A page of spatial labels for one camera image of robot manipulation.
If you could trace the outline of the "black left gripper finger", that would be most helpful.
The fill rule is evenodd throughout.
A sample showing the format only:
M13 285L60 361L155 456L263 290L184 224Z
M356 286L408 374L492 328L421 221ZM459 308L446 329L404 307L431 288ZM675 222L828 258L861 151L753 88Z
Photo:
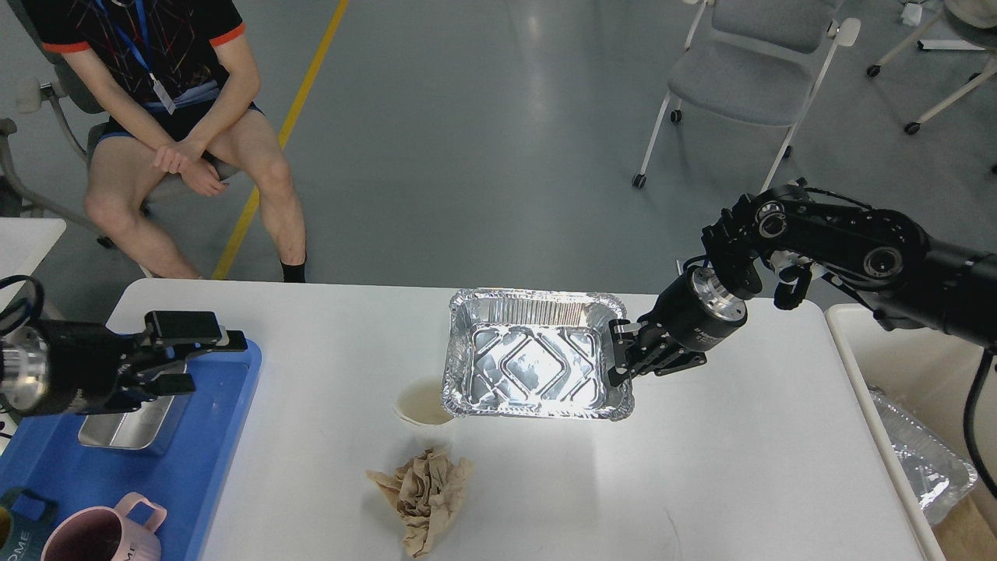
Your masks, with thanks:
M196 391L195 380L187 372L161 373L156 379L145 381L140 390L150 398L177 397Z
M152 310L145 324L149 346L169 359L247 349L245 334L221 326L210 310Z

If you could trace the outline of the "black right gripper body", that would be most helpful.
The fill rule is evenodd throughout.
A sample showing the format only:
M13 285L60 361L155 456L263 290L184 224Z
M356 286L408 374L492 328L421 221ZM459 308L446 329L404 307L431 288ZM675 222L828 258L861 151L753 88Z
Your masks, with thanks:
M636 374L668 374L705 365L705 352L748 319L744 299L720 283L712 269L688 269L639 316Z

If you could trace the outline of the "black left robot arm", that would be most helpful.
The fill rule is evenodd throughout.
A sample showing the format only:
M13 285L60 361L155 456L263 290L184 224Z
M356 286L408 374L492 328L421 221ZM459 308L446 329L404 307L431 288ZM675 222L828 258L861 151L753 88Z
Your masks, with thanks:
M152 310L138 333L99 323L44 319L45 291L29 276L4 277L27 294L2 310L2 404L21 418L129 413L196 390L188 360L243 352L245 334L209 310Z

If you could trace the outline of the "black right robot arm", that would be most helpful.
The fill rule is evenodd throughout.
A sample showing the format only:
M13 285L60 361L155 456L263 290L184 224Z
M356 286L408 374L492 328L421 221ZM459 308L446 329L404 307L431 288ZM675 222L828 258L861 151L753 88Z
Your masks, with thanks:
M609 324L610 386L704 365L706 352L744 326L745 303L763 288L757 263L775 273L778 309L797 308L819 277L868 309L884 330L930 328L982 349L962 430L971 463L994 492L975 419L995 368L995 253L941 242L895 210L838 194L820 203L816 194L797 180L745 194L722 210L703 228L701 255L681 263L650 312Z

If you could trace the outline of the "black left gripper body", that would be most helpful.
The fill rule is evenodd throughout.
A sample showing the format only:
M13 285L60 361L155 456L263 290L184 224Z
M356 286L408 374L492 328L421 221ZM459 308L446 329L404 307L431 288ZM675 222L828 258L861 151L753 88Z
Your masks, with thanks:
M23 418L138 411L152 392L129 373L140 336L103 324L39 320L2 341L2 394Z

